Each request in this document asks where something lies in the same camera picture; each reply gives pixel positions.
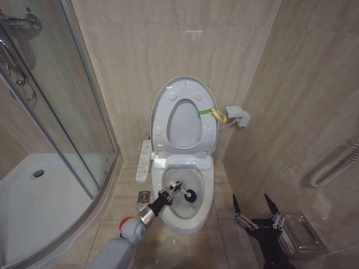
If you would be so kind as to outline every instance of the yellow tag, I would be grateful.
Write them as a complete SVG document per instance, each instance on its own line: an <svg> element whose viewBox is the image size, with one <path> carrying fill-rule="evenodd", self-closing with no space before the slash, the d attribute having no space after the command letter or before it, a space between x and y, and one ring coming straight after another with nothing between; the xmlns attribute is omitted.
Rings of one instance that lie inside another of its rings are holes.
<svg viewBox="0 0 359 269"><path fill-rule="evenodd" d="M211 109L213 116L215 116L215 118L220 121L220 122L226 122L227 121L227 117L220 111L215 110L214 108Z"/></svg>

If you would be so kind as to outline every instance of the toilet brush head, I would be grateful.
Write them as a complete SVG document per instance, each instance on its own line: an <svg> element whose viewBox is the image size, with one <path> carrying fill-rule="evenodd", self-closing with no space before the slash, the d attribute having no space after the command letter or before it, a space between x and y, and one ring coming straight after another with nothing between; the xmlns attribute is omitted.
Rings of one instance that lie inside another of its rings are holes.
<svg viewBox="0 0 359 269"><path fill-rule="evenodd" d="M190 193L191 196L188 197L187 195L185 195L186 201L187 201L187 202L190 202L190 203L195 202L196 199L197 199L196 193L195 193L193 190L191 190L191 189L188 189L187 192Z"/></svg>

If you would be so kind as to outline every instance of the bidet control panel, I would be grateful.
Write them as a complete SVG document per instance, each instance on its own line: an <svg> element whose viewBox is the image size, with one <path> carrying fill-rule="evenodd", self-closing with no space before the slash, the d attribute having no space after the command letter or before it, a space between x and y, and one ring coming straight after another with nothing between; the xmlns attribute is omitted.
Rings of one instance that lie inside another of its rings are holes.
<svg viewBox="0 0 359 269"><path fill-rule="evenodd" d="M145 183L150 169L151 140L143 140L139 164L137 166L136 181Z"/></svg>

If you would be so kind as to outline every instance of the green strap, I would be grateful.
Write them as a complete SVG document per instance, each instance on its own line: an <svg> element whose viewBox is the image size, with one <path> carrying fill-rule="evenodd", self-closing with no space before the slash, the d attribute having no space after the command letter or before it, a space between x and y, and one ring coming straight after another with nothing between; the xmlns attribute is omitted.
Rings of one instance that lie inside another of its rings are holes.
<svg viewBox="0 0 359 269"><path fill-rule="evenodd" d="M212 112L212 108L205 109L205 110L198 110L198 115L204 115Z"/></svg>

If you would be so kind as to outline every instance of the toilet lid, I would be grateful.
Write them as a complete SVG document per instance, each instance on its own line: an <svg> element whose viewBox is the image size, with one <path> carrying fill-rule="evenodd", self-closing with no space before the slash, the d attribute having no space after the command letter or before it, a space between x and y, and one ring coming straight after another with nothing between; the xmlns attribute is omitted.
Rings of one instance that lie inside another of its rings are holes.
<svg viewBox="0 0 359 269"><path fill-rule="evenodd" d="M217 142L218 122L211 113L217 108L208 88L193 77L169 81L157 95L151 112L151 141L156 154L210 155Z"/></svg>

